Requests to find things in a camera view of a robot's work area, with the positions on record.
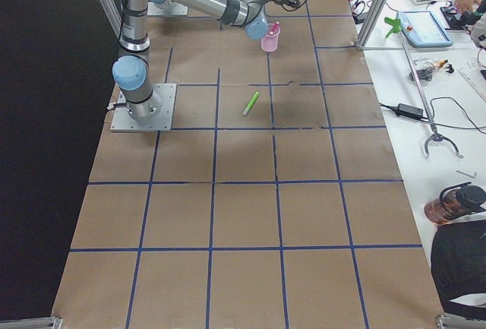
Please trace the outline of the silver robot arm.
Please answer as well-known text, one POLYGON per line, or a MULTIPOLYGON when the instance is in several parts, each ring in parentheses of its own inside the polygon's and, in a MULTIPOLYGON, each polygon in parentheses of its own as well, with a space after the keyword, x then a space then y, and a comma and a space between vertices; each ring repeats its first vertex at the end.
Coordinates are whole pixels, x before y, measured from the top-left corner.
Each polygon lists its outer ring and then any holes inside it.
POLYGON ((297 10, 299 0, 121 0, 119 57, 112 75, 122 98, 110 106, 112 124, 125 123, 128 131, 168 131, 176 100, 175 84, 154 84, 149 77, 150 38, 146 29, 151 9, 159 17, 183 16, 189 9, 217 19, 222 25, 245 30, 262 40, 276 30, 267 23, 264 7, 273 2, 297 10))

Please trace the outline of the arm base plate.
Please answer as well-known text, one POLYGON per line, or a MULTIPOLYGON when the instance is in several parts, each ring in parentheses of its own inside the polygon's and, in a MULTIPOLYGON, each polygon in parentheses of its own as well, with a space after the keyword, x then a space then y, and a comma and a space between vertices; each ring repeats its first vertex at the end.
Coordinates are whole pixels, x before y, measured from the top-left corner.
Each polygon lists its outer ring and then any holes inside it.
POLYGON ((172 0, 148 2, 148 17, 187 17, 188 7, 172 0))
POLYGON ((172 129, 177 84, 153 84, 151 98, 145 103, 128 103, 120 91, 112 117, 113 132, 168 132, 172 129))

